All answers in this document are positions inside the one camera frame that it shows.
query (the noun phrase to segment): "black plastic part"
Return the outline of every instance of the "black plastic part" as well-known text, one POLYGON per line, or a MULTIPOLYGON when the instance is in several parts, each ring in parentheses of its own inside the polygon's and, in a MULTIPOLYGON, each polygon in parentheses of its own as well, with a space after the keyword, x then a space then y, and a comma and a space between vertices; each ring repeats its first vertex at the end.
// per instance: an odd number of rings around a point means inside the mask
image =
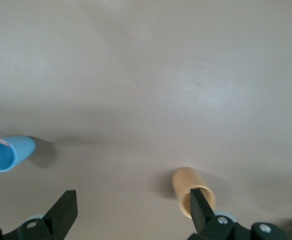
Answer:
POLYGON ((42 219, 32 219, 0 240, 63 240, 77 218, 75 190, 66 191, 42 219))
POLYGON ((192 221, 200 234, 215 213, 199 188, 190 190, 190 206, 192 221))
POLYGON ((251 231, 236 222, 233 240, 251 240, 251 231))
POLYGON ((251 227, 252 240, 286 240, 286 234, 276 225, 267 222, 257 222, 251 227), (263 232, 260 225, 267 225, 271 232, 263 232))
POLYGON ((201 231, 200 236, 210 240, 229 240, 233 239, 234 230, 235 224, 230 218, 226 216, 214 216, 201 231), (222 224, 218 222, 218 218, 225 218, 228 223, 222 224))
POLYGON ((226 216, 215 216, 200 189, 191 189, 190 195, 191 217, 197 234, 192 234, 188 240, 287 240, 286 234, 274 224, 257 222, 249 230, 226 216), (219 222, 220 217, 227 221, 219 222), (271 231, 262 231, 261 224, 271 231))

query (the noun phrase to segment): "cup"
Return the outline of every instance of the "cup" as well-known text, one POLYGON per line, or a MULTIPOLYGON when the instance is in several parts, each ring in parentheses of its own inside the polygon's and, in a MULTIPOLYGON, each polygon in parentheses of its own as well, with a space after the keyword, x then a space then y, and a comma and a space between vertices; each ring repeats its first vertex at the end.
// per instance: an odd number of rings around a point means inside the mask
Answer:
POLYGON ((191 218, 190 190, 200 189, 210 207, 216 207, 215 194, 208 188, 202 177, 191 167, 182 167, 172 176, 172 185, 177 196, 181 212, 191 218))
POLYGON ((10 136, 2 140, 9 146, 0 143, 0 172, 12 170, 30 157, 36 149, 35 141, 28 136, 10 136))

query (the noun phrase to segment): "blue cup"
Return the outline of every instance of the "blue cup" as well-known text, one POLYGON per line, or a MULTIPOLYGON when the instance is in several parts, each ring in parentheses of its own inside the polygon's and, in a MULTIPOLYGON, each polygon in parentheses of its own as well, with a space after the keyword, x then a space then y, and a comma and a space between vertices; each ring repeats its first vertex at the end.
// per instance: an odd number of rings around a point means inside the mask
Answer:
POLYGON ((21 164, 36 149, 35 141, 28 136, 10 136, 2 140, 10 147, 0 143, 0 172, 7 172, 21 164))

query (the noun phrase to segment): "yellow cup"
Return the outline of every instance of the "yellow cup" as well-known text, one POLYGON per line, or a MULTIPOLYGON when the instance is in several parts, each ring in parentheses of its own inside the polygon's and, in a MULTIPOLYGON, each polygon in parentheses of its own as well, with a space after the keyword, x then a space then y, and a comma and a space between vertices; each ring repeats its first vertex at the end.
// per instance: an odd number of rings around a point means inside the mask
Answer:
POLYGON ((190 190, 200 189, 210 207, 216 207, 215 194, 208 188, 202 177, 191 167, 177 169, 172 176, 172 185, 177 196, 182 213, 191 218, 190 214, 190 190))

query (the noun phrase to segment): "screw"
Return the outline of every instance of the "screw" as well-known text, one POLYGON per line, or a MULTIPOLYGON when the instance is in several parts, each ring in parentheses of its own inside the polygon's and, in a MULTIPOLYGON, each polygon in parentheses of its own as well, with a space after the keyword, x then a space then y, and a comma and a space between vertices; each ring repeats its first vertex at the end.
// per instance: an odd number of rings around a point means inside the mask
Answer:
POLYGON ((218 217, 217 220, 220 224, 228 224, 228 220, 224 216, 218 217))
POLYGON ((31 221, 30 223, 27 224, 26 228, 27 229, 30 229, 30 228, 33 228, 34 226, 37 225, 37 221, 31 221))
POLYGON ((265 224, 260 224, 259 225, 259 228, 261 231, 263 231, 264 233, 271 233, 271 228, 268 226, 268 225, 265 225, 265 224))

